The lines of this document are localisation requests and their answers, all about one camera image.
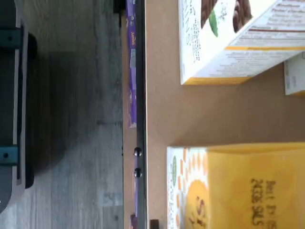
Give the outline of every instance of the brown surface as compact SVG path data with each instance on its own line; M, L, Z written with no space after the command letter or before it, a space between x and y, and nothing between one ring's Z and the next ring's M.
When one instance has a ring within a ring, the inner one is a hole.
M166 147L305 140L283 66L237 86L180 85L176 0L146 1L148 218L166 228Z
M124 167L124 228L129 228L130 215L134 213L133 198L133 151L136 146L136 128L128 128L128 87L129 68L127 50L126 18L122 17L122 88L123 88L123 167Z

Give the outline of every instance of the black metal frame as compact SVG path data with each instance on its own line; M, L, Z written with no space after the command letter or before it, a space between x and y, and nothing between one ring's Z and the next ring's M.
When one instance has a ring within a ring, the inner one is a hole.
M121 13L126 8L126 0L113 0L113 13Z
M23 28L1 28L0 29L0 52L20 50L20 60L22 61L22 42ZM21 134L21 104L22 104L22 68L19 63L18 76L18 119L17 119L17 145L1 146L0 145L0 166L17 166L18 177L20 178L20 134Z
M136 1L136 87L137 87L137 146L141 154L137 160L138 179L138 228L147 228L146 186L146 82L145 82L145 1Z

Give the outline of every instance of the nutrition label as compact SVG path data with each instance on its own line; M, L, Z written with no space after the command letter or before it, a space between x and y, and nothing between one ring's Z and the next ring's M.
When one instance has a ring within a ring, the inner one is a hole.
M305 45L305 0L280 0L230 46Z
M298 53L299 51L224 51L201 73L209 77L255 76Z

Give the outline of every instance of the dark brown snack image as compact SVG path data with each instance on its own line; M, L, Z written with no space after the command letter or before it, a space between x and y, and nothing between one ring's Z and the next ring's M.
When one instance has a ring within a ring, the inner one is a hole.
M201 0L201 28L208 20L217 0Z
M238 32L252 18L249 0L236 0L233 14L234 31Z

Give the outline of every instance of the green leaf graphic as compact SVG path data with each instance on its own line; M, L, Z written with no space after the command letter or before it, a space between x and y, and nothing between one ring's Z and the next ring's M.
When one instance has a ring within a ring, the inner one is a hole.
M218 37L218 29L217 29L217 19L214 10L212 10L210 16L209 16L209 22L210 22L210 27L212 29L212 32L216 37Z

